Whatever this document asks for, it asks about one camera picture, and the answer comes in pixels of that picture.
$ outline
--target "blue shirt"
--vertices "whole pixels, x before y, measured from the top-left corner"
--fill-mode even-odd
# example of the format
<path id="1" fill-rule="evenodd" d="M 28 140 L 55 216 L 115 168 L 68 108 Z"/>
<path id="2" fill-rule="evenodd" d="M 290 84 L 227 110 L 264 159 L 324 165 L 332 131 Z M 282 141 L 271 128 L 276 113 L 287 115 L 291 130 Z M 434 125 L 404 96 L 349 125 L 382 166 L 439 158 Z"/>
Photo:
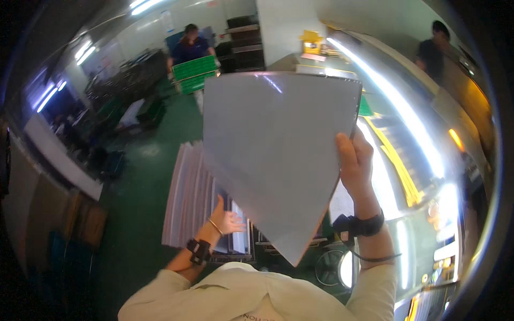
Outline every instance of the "blue shirt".
<path id="1" fill-rule="evenodd" d="M 193 45 L 189 45 L 188 41 L 180 41 L 171 54 L 173 64 L 178 65 L 189 60 L 204 57 L 206 56 L 207 49 L 209 49 L 209 44 L 204 38 L 196 38 Z"/>

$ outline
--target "dark shirt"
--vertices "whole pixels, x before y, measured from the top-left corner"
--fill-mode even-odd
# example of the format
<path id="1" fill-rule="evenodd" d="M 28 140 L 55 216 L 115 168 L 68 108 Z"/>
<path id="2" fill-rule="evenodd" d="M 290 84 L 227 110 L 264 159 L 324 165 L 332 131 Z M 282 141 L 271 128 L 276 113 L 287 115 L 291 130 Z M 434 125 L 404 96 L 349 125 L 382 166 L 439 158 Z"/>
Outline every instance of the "dark shirt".
<path id="1" fill-rule="evenodd" d="M 425 64 L 425 72 L 438 84 L 443 78 L 443 53 L 432 39 L 419 44 L 416 55 Z"/>
<path id="2" fill-rule="evenodd" d="M 204 38 L 196 38 L 193 45 L 190 45 L 187 39 L 181 40 L 175 49 L 173 49 L 171 55 L 173 64 L 178 65 L 189 60 L 204 57 L 206 56 L 207 49 L 209 49 L 209 44 Z"/>

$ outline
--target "stack of sheets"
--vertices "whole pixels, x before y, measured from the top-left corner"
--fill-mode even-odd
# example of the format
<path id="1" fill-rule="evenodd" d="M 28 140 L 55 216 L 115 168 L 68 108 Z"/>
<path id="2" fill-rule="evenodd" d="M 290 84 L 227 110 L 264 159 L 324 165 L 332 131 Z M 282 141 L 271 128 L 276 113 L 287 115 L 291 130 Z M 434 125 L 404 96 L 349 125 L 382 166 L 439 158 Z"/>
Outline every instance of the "stack of sheets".
<path id="1" fill-rule="evenodd" d="M 217 195 L 225 200 L 225 210 L 234 211 L 248 223 L 241 209 L 216 184 L 204 165 L 201 142 L 182 144 L 178 151 L 168 195 L 161 243 L 183 248 L 209 219 L 216 206 Z M 215 251 L 225 254 L 249 254 L 249 233 L 226 235 Z"/>

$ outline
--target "dark hair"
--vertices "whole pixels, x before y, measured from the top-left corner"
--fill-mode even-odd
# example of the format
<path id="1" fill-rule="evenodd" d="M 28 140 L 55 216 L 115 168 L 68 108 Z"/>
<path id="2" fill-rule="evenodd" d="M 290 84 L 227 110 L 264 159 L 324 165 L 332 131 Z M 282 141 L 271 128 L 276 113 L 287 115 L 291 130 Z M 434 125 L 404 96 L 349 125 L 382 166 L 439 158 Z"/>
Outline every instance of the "dark hair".
<path id="1" fill-rule="evenodd" d="M 448 31 L 448 28 L 446 28 L 445 24 L 439 20 L 432 22 L 432 32 L 442 32 L 445 34 L 446 38 L 450 40 L 450 31 Z"/>
<path id="2" fill-rule="evenodd" d="M 186 28 L 184 29 L 184 33 L 185 34 L 188 34 L 190 33 L 191 31 L 198 31 L 198 26 L 195 25 L 195 24 L 188 24 L 186 26 Z"/>

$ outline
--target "beige shirt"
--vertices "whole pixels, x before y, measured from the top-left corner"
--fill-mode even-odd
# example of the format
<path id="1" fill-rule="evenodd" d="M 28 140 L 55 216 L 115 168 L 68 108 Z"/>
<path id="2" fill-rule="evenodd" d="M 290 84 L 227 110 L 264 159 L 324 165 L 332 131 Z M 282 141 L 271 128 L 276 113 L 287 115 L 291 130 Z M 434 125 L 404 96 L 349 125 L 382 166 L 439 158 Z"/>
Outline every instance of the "beige shirt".
<path id="1" fill-rule="evenodd" d="M 264 306 L 262 313 L 276 312 L 283 320 L 393 320 L 396 285 L 392 265 L 364 271 L 345 306 L 310 282 L 259 272 L 245 263 L 227 263 L 194 286 L 178 273 L 161 270 L 128 299 L 118 319 L 239 321 Z"/>

